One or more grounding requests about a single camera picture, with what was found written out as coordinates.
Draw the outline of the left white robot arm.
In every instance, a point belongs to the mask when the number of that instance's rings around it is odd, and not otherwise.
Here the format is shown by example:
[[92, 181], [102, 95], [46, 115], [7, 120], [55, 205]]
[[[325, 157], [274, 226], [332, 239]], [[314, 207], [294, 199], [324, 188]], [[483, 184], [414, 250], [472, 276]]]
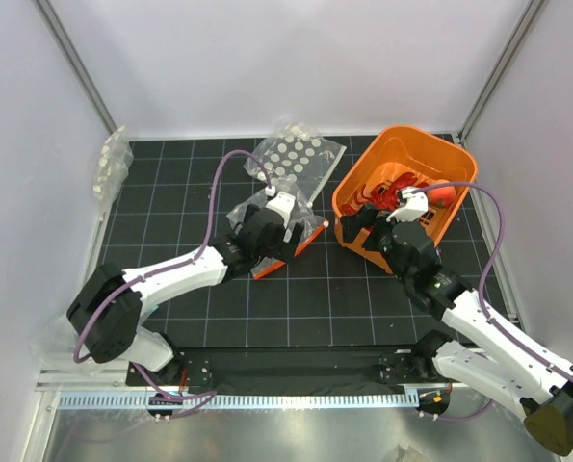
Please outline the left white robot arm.
[[161, 385], [177, 381], [182, 353], [144, 320], [160, 304], [247, 275], [265, 258], [291, 262], [304, 230], [291, 221], [294, 209], [294, 197], [279, 193], [263, 207], [248, 205], [233, 232], [187, 254], [136, 269], [98, 267], [66, 312], [79, 336], [74, 362], [122, 358]]

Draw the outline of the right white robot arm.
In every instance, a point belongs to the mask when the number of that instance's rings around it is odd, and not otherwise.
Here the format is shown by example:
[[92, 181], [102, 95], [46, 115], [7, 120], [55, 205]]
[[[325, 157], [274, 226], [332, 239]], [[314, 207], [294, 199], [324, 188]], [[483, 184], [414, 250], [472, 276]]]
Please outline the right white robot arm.
[[341, 239], [378, 254], [413, 305], [463, 334], [485, 352], [479, 356], [433, 331], [417, 344], [414, 374], [439, 375], [468, 385], [521, 419], [550, 452], [573, 450], [573, 364], [542, 346], [493, 309], [463, 277], [444, 266], [433, 240], [404, 209], [387, 214], [365, 205], [338, 219]]

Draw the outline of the orange zip top bag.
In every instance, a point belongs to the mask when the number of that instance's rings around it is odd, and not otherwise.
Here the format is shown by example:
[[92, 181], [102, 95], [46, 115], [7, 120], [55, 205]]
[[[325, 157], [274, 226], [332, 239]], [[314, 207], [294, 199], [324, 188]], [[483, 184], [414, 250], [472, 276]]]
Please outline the orange zip top bag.
[[292, 262], [328, 227], [297, 185], [289, 183], [254, 193], [227, 219], [235, 242], [252, 259], [255, 280]]

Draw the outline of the red toy lobster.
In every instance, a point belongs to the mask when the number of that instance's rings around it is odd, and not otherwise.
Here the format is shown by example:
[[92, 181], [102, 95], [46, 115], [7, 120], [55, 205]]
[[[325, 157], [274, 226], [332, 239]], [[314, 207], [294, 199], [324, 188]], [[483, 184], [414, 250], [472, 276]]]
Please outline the red toy lobster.
[[382, 180], [372, 188], [363, 184], [354, 190], [350, 199], [339, 206], [339, 210], [345, 215], [353, 215], [363, 205], [373, 205], [378, 209], [393, 212], [399, 205], [399, 190], [406, 187], [423, 188], [428, 185], [428, 182], [419, 181], [413, 172], [408, 171], [393, 181]]

